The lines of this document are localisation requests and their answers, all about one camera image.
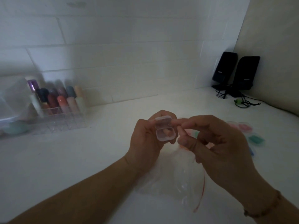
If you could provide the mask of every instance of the white brick wall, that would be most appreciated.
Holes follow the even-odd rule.
[[[250,0],[0,0],[0,75],[80,84],[90,105],[211,85]]]

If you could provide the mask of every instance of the bracelet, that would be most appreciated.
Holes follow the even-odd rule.
[[[249,214],[248,211],[244,210],[244,215],[247,217],[251,217],[251,218],[260,218],[260,217],[263,217],[263,216],[266,216],[270,213],[271,210],[275,209],[280,201],[281,201],[281,192],[279,192],[278,190],[276,190],[276,197],[275,197],[275,200],[273,201],[273,203],[270,205],[270,207],[268,207],[266,210],[264,210],[262,213],[260,214],[257,214],[257,215],[252,215],[252,214]]]

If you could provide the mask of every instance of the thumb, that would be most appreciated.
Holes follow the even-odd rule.
[[[181,136],[178,143],[195,154],[202,162],[212,158],[213,152],[210,151],[203,143],[191,136]]]

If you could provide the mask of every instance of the forearm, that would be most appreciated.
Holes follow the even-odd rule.
[[[122,158],[30,208],[9,223],[102,223],[131,189],[137,177]]]
[[[233,196],[249,214],[260,214],[271,207],[277,198],[277,192],[259,174],[250,178],[250,181],[240,190],[236,190]],[[282,196],[277,207],[271,208],[267,215],[254,220],[258,224],[295,224],[299,223],[299,210]]]

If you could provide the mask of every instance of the hand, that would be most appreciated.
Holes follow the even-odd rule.
[[[259,176],[245,136],[226,122],[208,115],[173,120],[172,124],[178,126],[178,143],[191,150],[211,179],[233,196]],[[185,129],[200,131],[197,139],[188,136]],[[206,147],[209,142],[215,144],[211,149]]]
[[[160,150],[168,143],[168,141],[159,141],[156,136],[155,118],[162,116],[171,116],[173,119],[176,119],[175,114],[161,110],[150,117],[149,120],[138,120],[133,131],[130,148],[124,158],[130,166],[141,174],[146,173],[154,166]],[[170,143],[174,144],[176,138],[171,140]]]

